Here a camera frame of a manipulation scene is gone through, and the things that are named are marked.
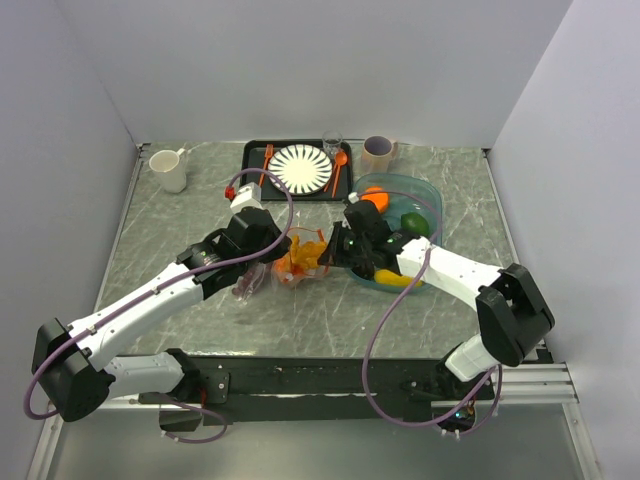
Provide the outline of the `orange pumpkin toy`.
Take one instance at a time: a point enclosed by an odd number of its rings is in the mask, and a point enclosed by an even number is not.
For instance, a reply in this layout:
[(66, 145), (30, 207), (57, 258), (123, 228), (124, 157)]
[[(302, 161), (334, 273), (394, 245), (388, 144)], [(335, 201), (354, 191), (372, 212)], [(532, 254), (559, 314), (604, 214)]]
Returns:
[(305, 278), (311, 277), (310, 270), (293, 264), (288, 256), (284, 256), (273, 263), (272, 274), (284, 285), (293, 286)]

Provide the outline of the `golden ginger root toy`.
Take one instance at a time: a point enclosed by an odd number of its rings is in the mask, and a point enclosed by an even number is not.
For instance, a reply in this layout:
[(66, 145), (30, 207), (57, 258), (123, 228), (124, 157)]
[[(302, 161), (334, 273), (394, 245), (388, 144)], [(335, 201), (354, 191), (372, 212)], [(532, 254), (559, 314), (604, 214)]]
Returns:
[(302, 243), (300, 237), (293, 237), (289, 254), (291, 266), (294, 270), (306, 271), (319, 267), (319, 258), (324, 253), (327, 243), (324, 241), (307, 241)]

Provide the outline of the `clear zip top bag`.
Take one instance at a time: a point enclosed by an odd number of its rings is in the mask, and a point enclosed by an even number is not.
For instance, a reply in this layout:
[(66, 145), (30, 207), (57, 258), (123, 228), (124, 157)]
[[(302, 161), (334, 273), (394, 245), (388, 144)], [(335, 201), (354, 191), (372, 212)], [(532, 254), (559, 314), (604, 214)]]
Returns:
[(291, 245), (283, 257), (250, 267), (236, 282), (232, 294), (237, 300), (247, 302), (267, 285), (273, 289), (293, 289), (302, 281), (321, 279), (328, 274), (329, 267), (319, 263), (319, 257), (328, 246), (321, 229), (291, 227), (287, 236)]

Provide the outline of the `red grape bunch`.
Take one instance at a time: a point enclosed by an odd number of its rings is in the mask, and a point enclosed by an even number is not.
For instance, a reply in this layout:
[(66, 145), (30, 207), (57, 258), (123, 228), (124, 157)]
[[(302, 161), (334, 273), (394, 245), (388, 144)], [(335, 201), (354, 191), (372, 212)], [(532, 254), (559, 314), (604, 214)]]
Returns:
[(266, 272), (267, 268), (265, 265), (254, 265), (238, 279), (232, 288), (232, 294), (238, 300), (247, 300), (261, 288)]

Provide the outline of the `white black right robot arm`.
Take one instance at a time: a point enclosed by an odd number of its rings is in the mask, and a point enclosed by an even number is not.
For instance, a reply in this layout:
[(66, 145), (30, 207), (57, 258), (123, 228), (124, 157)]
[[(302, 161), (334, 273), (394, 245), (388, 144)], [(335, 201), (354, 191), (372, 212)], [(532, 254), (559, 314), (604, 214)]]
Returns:
[(477, 314), (479, 333), (444, 360), (439, 390), (460, 398), (479, 374), (500, 364), (516, 367), (555, 326), (531, 273), (513, 263), (483, 264), (439, 247), (406, 228), (393, 231), (374, 204), (359, 200), (336, 222), (318, 263), (363, 278), (380, 269), (418, 279), (465, 303)]

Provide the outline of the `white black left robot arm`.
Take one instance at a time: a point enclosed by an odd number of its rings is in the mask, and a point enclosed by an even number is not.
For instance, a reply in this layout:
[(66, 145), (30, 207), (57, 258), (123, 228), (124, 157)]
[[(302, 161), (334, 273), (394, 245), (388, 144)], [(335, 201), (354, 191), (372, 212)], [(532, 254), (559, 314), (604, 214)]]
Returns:
[(36, 336), (32, 383), (67, 422), (119, 396), (191, 399), (201, 387), (201, 373), (182, 350), (125, 357), (123, 349), (156, 324), (233, 285), (252, 266), (284, 256), (291, 243), (286, 233), (268, 211), (245, 207), (227, 227), (188, 246), (154, 278), (108, 307), (69, 325), (47, 322)]

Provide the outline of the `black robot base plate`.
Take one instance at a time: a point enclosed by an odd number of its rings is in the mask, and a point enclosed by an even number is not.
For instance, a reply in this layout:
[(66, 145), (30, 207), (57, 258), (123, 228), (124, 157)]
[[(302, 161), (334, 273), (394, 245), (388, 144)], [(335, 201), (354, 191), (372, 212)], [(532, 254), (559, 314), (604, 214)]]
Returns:
[(186, 377), (172, 392), (228, 422), (370, 419), (373, 396), (388, 415), (405, 422), (431, 419), (436, 402), (494, 397), (482, 377), (462, 383), (432, 359), (197, 356), (173, 348)]

